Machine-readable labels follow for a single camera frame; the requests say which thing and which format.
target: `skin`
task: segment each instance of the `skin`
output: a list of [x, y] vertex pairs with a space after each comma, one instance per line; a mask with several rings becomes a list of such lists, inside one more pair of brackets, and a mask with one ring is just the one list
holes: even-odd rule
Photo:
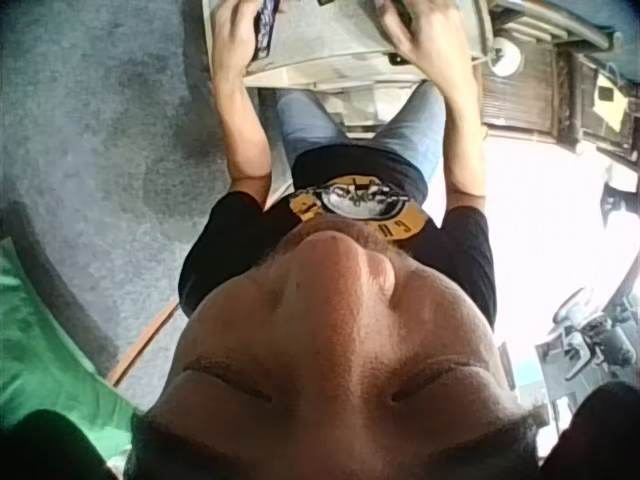
[[[271, 158], [242, 86], [260, 4], [223, 2], [214, 92], [231, 190], [264, 205]], [[381, 21], [445, 98], [449, 208], [482, 208], [477, 90], [460, 15], [450, 1], [407, 5], [413, 31], [389, 2]], [[457, 285], [360, 224], [327, 216], [211, 292], [148, 414], [257, 478], [375, 479], [428, 472], [442, 452], [523, 411], [489, 325]]]

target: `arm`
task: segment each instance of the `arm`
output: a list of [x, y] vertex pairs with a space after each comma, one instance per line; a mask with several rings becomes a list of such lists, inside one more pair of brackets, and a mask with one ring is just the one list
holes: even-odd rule
[[223, 0], [216, 13], [213, 92], [227, 151], [230, 191], [264, 208], [271, 188], [269, 141], [243, 83], [255, 50], [253, 20], [262, 0]]
[[447, 109], [444, 174], [447, 210], [484, 208], [485, 165], [482, 125], [471, 53], [453, 0], [404, 0], [411, 12], [407, 29], [391, 0], [378, 0], [382, 24], [400, 55], [438, 87]]

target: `jeans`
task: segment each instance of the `jeans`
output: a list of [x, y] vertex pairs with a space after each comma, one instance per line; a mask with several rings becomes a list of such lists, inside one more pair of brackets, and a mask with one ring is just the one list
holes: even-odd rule
[[[312, 92], [277, 90], [276, 107], [289, 165], [317, 147], [356, 143], [347, 137]], [[442, 161], [444, 100], [430, 82], [421, 83], [402, 110], [367, 145], [397, 153], [422, 172], [427, 183]]]

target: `graphic print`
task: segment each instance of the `graphic print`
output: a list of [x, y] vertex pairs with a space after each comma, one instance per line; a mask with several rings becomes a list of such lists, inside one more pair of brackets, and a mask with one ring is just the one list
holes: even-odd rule
[[363, 221], [387, 240], [417, 234], [429, 217], [408, 195], [375, 177], [350, 175], [294, 193], [289, 208], [303, 222], [333, 213]]

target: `yellow sticky note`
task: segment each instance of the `yellow sticky note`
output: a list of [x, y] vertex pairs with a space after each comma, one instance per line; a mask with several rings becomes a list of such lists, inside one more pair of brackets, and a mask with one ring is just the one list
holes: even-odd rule
[[[604, 101], [601, 100], [598, 95], [600, 87], [610, 88], [613, 90], [613, 100]], [[602, 74], [598, 75], [598, 81], [596, 83], [596, 89], [593, 98], [593, 111], [602, 117], [602, 119], [609, 124], [616, 132], [620, 131], [622, 127], [622, 118], [624, 112], [627, 109], [629, 99], [625, 97], [616, 86], [611, 83], [607, 77]]]

